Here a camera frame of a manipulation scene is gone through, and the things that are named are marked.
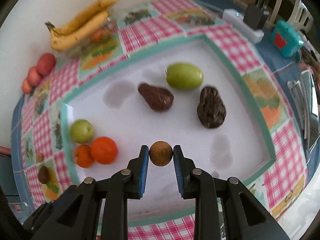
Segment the small green fruit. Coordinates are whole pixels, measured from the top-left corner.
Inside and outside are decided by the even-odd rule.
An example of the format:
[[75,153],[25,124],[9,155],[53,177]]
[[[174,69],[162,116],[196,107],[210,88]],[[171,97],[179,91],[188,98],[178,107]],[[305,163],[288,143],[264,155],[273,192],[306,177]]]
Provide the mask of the small green fruit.
[[95,129],[89,121],[79,119],[72,123],[69,134],[74,142],[84,144],[94,137]]

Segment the large green fruit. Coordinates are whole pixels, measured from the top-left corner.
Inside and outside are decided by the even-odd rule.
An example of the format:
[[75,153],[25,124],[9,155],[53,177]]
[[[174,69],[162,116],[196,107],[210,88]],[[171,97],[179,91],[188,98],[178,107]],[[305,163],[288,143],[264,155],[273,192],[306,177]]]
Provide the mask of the large green fruit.
[[194,90],[202,85],[204,74],[199,67],[187,62],[176,62],[166,69],[167,84],[177,90]]

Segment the upper yellow banana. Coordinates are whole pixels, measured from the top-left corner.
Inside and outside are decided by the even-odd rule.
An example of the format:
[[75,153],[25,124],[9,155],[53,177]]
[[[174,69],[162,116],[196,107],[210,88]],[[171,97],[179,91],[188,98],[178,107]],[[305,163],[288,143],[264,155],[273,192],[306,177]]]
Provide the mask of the upper yellow banana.
[[93,16],[116,4],[118,1],[119,0],[97,0],[89,7],[79,12],[72,20],[60,28],[56,28],[55,25],[50,22],[46,22],[45,25],[48,30],[53,30],[59,35],[68,35],[82,27]]

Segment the orange mandarin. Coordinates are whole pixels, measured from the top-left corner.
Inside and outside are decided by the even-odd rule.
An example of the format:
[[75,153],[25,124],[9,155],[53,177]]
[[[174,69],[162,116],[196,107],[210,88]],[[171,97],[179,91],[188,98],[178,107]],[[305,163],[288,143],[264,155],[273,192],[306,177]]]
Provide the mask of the orange mandarin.
[[90,168],[94,164],[91,147],[80,145],[74,151],[74,162],[81,168]]
[[98,137],[91,144],[91,155],[101,165],[109,165],[116,161],[118,147],[109,137]]

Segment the large red apple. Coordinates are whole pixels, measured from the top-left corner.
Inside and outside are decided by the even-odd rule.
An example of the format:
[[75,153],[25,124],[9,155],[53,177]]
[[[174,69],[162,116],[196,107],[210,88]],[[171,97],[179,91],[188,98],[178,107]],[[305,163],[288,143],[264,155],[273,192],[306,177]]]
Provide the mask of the large red apple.
[[52,53],[44,53],[39,58],[36,70],[42,76],[48,75],[52,68],[56,65],[56,58]]

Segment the long dark wrinkled avocado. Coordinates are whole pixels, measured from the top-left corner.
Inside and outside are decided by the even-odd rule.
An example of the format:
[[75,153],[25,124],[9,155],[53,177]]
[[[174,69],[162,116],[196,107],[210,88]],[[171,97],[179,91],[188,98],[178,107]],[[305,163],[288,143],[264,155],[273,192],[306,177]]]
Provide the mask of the long dark wrinkled avocado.
[[173,105],[174,95],[166,88],[141,83],[138,92],[153,111],[164,112]]

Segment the small red apple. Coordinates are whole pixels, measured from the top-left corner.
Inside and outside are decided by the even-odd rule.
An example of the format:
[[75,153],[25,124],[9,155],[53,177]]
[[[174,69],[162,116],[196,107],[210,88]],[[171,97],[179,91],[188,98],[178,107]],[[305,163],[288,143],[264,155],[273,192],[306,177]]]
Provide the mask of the small red apple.
[[30,94],[33,91],[33,86],[29,83],[27,79],[22,82],[22,92],[24,94]]

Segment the clear plastic fruit box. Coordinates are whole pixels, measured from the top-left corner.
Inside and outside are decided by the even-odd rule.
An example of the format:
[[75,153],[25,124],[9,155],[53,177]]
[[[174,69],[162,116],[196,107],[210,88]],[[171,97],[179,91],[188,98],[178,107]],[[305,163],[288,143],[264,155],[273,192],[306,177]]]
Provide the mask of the clear plastic fruit box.
[[107,41],[117,29],[116,20],[109,16],[104,24],[89,34],[84,40],[67,50],[56,52],[56,55],[64,59],[85,55],[97,45]]

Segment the broad dark wrinkled avocado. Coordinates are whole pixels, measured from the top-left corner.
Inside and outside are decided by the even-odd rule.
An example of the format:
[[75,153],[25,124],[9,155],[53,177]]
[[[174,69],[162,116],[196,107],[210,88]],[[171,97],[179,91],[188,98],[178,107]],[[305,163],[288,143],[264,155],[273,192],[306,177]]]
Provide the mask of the broad dark wrinkled avocado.
[[208,129],[220,127],[226,118],[226,107],[216,87],[206,86],[201,90],[197,116]]

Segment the middle red apple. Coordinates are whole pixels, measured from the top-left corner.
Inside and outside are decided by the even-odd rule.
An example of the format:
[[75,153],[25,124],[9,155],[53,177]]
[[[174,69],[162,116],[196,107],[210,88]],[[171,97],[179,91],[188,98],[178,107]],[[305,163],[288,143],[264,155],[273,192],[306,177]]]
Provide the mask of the middle red apple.
[[27,75],[27,81],[31,86],[36,87],[40,84],[43,76],[38,73],[36,66],[33,66],[29,69]]

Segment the brown round longan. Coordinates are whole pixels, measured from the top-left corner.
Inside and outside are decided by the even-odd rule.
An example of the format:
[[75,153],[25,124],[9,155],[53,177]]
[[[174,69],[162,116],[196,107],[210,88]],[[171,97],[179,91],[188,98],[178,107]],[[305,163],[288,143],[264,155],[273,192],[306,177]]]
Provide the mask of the brown round longan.
[[156,166],[166,166],[173,156],[172,147],[165,141],[153,143],[149,149],[149,158]]

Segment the teal box red label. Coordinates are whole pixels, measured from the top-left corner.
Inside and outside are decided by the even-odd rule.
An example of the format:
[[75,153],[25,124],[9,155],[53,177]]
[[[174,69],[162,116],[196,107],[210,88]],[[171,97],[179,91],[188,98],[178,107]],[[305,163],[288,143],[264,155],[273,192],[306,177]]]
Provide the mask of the teal box red label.
[[300,35],[283,20],[276,23],[270,36],[270,42],[284,58],[292,57],[304,45]]

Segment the fruit pattern plaid tablecloth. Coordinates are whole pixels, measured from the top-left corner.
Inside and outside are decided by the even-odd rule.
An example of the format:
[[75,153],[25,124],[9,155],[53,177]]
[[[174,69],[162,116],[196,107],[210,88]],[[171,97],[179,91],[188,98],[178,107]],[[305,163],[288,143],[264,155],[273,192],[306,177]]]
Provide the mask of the fruit pattern plaid tablecloth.
[[192,0],[144,3],[87,49],[44,56],[23,82],[20,135],[30,206],[109,178],[163,140],[208,173],[238,177],[282,222],[308,169],[269,59]]

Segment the lower yellow banana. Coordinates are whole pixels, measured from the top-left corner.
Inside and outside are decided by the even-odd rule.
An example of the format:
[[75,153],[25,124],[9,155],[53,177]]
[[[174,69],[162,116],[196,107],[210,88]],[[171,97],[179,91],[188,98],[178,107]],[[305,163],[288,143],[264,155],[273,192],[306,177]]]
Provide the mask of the lower yellow banana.
[[109,17],[108,11],[102,11],[92,17],[87,23],[85,23],[78,30],[72,32],[71,34],[61,35],[57,34],[53,28],[49,28],[51,40],[50,46],[55,51],[65,51],[68,50],[83,40],[85,40],[89,35],[91,35],[94,31],[96,31],[100,26],[107,22]]

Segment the small dark avocado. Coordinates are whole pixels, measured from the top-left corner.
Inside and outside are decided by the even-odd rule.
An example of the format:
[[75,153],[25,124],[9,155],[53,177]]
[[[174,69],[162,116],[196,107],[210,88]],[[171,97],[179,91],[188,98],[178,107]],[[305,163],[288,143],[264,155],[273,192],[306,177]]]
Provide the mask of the small dark avocado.
[[50,181],[50,173],[46,166],[41,166],[38,172],[38,180],[41,184],[47,184]]

